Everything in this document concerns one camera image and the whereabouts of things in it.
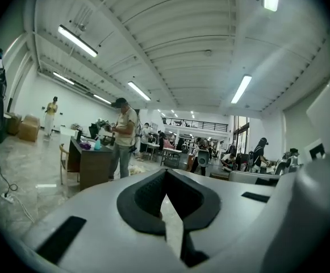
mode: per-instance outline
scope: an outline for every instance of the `black cap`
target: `black cap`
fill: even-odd
[[[116,108],[120,108],[120,107],[122,107],[122,104],[124,104],[124,103],[128,103],[126,99],[117,98],[117,100],[115,102],[111,103],[111,106],[116,107]]]
[[[264,142],[265,144],[268,144],[267,139],[266,138],[261,138],[260,142]]]

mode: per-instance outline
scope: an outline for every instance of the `brown box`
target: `brown box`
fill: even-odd
[[[37,117],[27,115],[19,125],[18,138],[35,142],[40,130],[40,120]]]
[[[7,120],[7,133],[16,135],[19,131],[19,125],[21,124],[22,116],[10,112],[7,112],[7,114],[11,117]]]

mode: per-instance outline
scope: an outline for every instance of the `balcony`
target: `balcony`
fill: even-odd
[[[189,119],[179,119],[179,118],[162,118],[162,122],[165,125],[178,126],[178,127],[192,127],[194,129],[200,130],[211,130],[219,131],[221,133],[228,132],[228,125],[225,123],[214,123],[205,121],[191,121]]]

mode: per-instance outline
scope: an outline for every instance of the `white pants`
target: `white pants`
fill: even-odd
[[[45,133],[47,135],[51,135],[51,131],[53,128],[53,119],[54,119],[54,115],[46,114],[46,116],[45,116]]]
[[[254,165],[252,167],[252,173],[259,173],[260,172],[261,167]]]

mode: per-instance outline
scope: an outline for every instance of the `wooden chair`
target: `wooden chair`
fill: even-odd
[[[70,171],[68,171],[68,160],[69,160],[69,152],[64,149],[64,144],[59,145],[60,149],[60,181],[62,185],[62,169],[66,171],[66,174]],[[79,173],[77,173],[77,182],[79,182]]]

